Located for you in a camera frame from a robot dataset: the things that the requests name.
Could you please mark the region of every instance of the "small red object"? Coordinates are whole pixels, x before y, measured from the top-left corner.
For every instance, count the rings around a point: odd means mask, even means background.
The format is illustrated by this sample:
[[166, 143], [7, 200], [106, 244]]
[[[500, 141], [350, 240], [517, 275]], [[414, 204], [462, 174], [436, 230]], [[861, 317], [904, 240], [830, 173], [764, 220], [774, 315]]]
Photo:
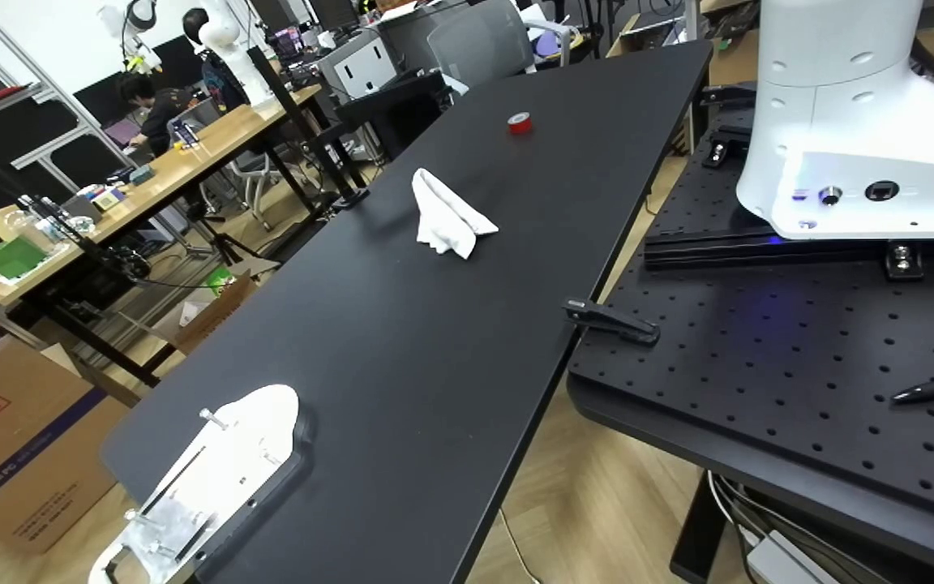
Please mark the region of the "small red object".
[[528, 136], [536, 131], [531, 115], [517, 111], [507, 119], [509, 136]]

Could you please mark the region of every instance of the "metal plate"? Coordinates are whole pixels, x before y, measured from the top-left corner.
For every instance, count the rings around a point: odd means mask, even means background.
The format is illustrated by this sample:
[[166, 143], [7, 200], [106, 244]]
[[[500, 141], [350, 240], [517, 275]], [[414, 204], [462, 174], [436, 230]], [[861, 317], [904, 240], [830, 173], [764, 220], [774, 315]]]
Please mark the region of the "metal plate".
[[[691, 162], [653, 233], [744, 230], [737, 174]], [[655, 317], [660, 342], [587, 335], [573, 376], [934, 508], [934, 402], [887, 402], [934, 376], [934, 263], [923, 282], [885, 282], [878, 263], [643, 271], [636, 261], [609, 304]]]

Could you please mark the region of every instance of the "black tabletop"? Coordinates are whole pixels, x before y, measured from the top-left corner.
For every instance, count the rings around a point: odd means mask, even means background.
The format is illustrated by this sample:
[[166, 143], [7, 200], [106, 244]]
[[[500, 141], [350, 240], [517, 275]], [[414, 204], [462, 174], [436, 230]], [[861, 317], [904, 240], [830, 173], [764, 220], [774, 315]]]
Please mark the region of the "black tabletop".
[[[739, 164], [682, 174], [653, 236], [763, 230], [737, 207]], [[733, 474], [797, 508], [934, 566], [934, 261], [887, 282], [883, 261], [646, 269], [609, 304], [660, 324], [653, 349], [587, 335], [579, 413]]]
[[[207, 581], [462, 576], [573, 344], [565, 300], [601, 288], [702, 61], [684, 44], [469, 92], [127, 419], [106, 466], [142, 499], [197, 410], [290, 382], [295, 486]], [[517, 111], [536, 134], [513, 141]], [[466, 263], [414, 244], [414, 170], [500, 225]]]

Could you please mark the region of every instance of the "green object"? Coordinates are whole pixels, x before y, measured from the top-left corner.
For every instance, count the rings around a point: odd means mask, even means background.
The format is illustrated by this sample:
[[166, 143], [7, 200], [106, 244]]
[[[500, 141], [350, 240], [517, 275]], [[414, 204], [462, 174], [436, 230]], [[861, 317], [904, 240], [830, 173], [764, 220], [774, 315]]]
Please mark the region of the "green object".
[[207, 271], [207, 288], [218, 295], [220, 288], [226, 288], [232, 282], [232, 271], [226, 265], [218, 265]]
[[49, 254], [43, 254], [35, 244], [15, 236], [0, 244], [0, 275], [2, 280], [19, 280], [32, 271]]

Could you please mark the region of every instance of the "floor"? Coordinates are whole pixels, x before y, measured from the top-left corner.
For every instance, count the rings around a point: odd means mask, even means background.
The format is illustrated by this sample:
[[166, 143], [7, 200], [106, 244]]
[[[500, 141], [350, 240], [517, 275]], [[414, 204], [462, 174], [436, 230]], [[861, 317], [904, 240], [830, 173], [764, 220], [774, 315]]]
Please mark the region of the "floor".
[[[714, 80], [751, 75], [756, 39], [719, 55]], [[636, 220], [622, 261], [633, 256], [684, 159], [669, 159]], [[579, 419], [557, 385], [538, 434], [509, 486], [469, 584], [649, 584], [673, 581], [669, 558], [699, 469]], [[92, 558], [114, 539], [128, 506], [114, 486], [50, 550], [21, 554], [0, 546], [0, 584], [77, 584]], [[724, 539], [714, 584], [744, 581], [737, 541]]]

